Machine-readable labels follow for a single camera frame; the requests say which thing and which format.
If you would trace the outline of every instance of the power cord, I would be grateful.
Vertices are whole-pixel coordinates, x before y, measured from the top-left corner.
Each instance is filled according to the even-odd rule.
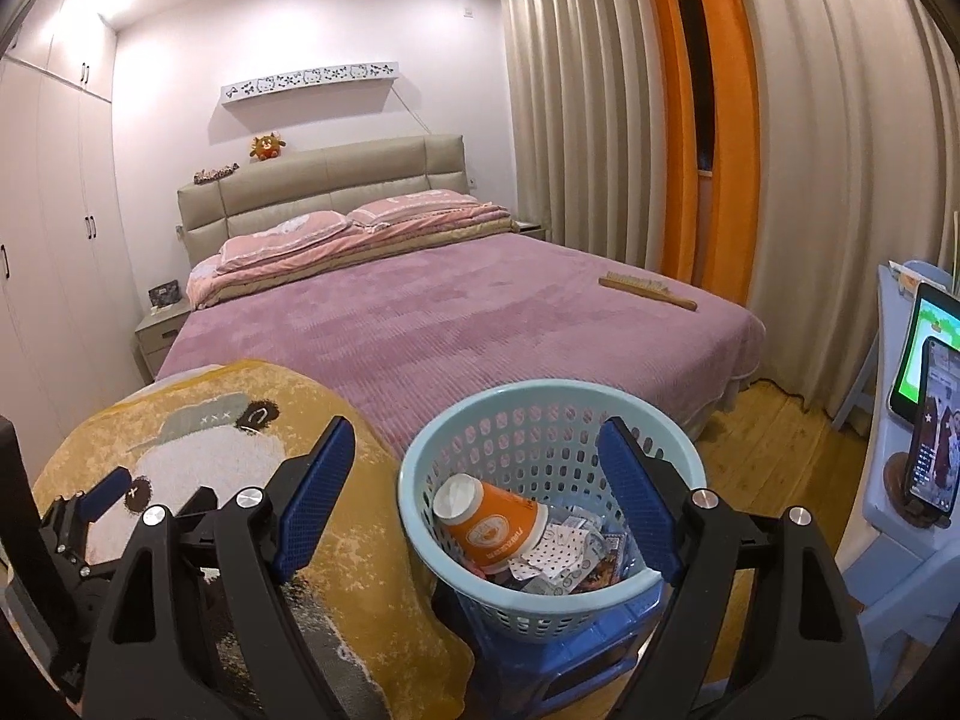
[[[411,109],[411,107],[410,107],[409,105],[407,105],[407,103],[405,103],[405,102],[403,101],[403,98],[400,96],[400,92],[397,92],[397,87],[395,87],[394,84],[391,84],[391,85],[390,85],[390,91],[391,91],[392,93],[394,93],[394,95],[395,95],[395,96],[397,97],[397,99],[400,101],[400,104],[401,104],[404,108],[407,109],[407,113],[409,113],[409,114],[414,118],[414,121],[415,121],[417,124],[419,124],[421,127],[424,128],[424,132],[425,132],[427,135],[433,135],[433,132],[430,130],[430,127],[428,127],[426,124],[424,124],[424,120],[421,119],[416,113],[414,113],[414,111]]]

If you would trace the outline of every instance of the orange curtain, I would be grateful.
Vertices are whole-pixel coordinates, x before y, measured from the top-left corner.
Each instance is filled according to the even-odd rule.
[[[661,39],[666,119],[666,199],[661,273],[690,282],[697,248],[697,143],[693,85],[680,4],[654,0]]]
[[[713,198],[702,286],[745,305],[760,208],[757,65],[743,1],[702,1],[716,106]]]

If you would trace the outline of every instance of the pink bedspread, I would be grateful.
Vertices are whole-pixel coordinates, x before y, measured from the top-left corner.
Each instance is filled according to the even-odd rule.
[[[616,386],[683,425],[760,363],[746,309],[683,284],[696,313],[597,284],[652,276],[514,233],[333,271],[191,314],[160,370],[255,358],[338,391],[402,457],[490,386],[545,377]]]

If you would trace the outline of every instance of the metal screw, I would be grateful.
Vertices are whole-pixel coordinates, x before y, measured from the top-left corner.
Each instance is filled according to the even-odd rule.
[[[693,505],[700,509],[715,509],[720,499],[713,490],[693,490]]]
[[[143,512],[144,525],[160,525],[163,517],[166,517],[166,509],[162,506],[151,506],[146,512]]]
[[[262,500],[263,490],[257,488],[246,488],[237,493],[237,506],[241,509],[252,509],[254,506],[259,506]]]
[[[803,506],[795,506],[793,509],[790,509],[790,519],[798,525],[809,525],[813,522],[813,517],[810,515],[810,512]]]

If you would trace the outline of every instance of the yellow blanket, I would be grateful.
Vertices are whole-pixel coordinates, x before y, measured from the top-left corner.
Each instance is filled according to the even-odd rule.
[[[350,716],[452,720],[464,710],[472,655],[430,610],[433,579],[411,553],[397,512],[397,461],[354,408],[316,382],[237,362],[114,406],[64,442],[35,498],[43,512],[56,495],[89,490],[126,466],[131,491],[90,529],[88,560],[110,560],[147,505],[176,512],[199,485],[223,504],[247,485],[264,485],[284,459],[305,454],[334,415],[353,424],[356,457],[288,602]],[[235,640],[219,633],[234,692],[256,702]]]

